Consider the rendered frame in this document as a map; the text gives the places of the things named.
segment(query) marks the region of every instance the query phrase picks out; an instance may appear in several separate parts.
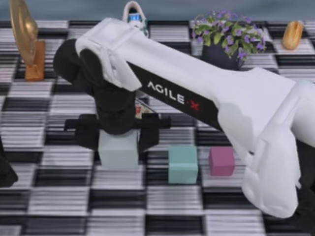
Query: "cube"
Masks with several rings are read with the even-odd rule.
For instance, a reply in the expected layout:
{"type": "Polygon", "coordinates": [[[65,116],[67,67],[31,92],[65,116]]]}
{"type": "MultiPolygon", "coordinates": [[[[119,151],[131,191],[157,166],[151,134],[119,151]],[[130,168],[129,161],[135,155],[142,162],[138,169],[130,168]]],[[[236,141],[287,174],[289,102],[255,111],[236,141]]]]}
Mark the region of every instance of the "cube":
{"type": "Polygon", "coordinates": [[[106,170],[137,169],[138,131],[130,130],[122,135],[110,135],[100,130],[98,154],[106,170]]]}
{"type": "Polygon", "coordinates": [[[197,148],[171,146],[168,151],[168,183],[195,184],[197,175],[197,148]]]}
{"type": "Polygon", "coordinates": [[[211,147],[209,153],[210,175],[231,176],[235,168],[232,147],[211,147]]]}

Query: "checkered surface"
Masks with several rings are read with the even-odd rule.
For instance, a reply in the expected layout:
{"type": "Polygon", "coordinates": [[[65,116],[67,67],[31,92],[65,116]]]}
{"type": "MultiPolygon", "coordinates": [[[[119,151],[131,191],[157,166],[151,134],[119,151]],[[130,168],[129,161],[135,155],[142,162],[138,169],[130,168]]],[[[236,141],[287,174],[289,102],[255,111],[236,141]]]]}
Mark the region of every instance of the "checkered surface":
{"type": "MultiPolygon", "coordinates": [[[[96,22],[38,22],[46,40],[43,82],[26,83],[25,67],[14,43],[10,23],[0,23],[1,135],[7,157],[20,177],[0,189],[1,236],[265,236],[302,234],[284,221],[262,214],[244,197],[244,165],[237,158],[231,177],[211,177],[210,146],[229,145],[227,138],[153,98],[148,104],[171,115],[172,128],[162,130],[160,145],[140,158],[138,170],[106,172],[99,158],[78,147],[66,119],[95,113],[93,100],[58,78],[54,52],[96,22]],[[168,185],[169,145],[198,146],[196,185],[168,185]]],[[[261,66],[293,80],[315,81],[315,23],[305,22],[296,51],[280,44],[286,22],[257,22],[265,33],[267,51],[252,55],[247,70],[261,66]]],[[[151,38],[200,56],[190,37],[191,23],[149,22],[151,38]]]]}

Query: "wooden base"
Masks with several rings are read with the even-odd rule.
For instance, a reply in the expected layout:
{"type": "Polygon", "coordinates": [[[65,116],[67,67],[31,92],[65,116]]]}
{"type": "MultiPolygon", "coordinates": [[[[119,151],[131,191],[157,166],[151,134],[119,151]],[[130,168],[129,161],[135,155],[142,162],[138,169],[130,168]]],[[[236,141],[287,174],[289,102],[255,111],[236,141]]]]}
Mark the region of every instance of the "wooden base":
{"type": "Polygon", "coordinates": [[[45,41],[36,42],[36,52],[33,65],[26,65],[26,81],[41,81],[45,74],[45,41]]]}

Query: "gold disc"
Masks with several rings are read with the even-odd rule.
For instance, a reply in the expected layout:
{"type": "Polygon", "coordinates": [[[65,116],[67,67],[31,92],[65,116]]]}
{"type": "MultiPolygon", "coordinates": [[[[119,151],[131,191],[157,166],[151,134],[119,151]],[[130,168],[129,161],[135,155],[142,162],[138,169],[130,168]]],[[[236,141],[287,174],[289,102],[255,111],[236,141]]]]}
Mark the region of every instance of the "gold disc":
{"type": "Polygon", "coordinates": [[[10,0],[10,18],[16,46],[26,65],[32,65],[37,41],[37,24],[24,0],[10,0]]]}

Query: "white arm casing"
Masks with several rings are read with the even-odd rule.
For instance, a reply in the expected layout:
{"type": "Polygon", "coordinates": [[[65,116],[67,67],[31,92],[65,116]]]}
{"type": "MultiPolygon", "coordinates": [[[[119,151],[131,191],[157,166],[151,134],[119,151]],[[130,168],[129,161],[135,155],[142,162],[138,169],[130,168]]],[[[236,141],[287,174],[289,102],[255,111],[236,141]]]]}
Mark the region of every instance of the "white arm casing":
{"type": "Polygon", "coordinates": [[[119,87],[132,91],[141,86],[128,61],[212,100],[223,131],[246,165],[242,186],[246,197],[275,217],[295,212],[301,175],[295,139],[315,147],[313,84],[296,83],[258,67],[223,70],[111,18],[77,40],[77,52],[85,48],[99,56],[104,78],[119,87]]]}

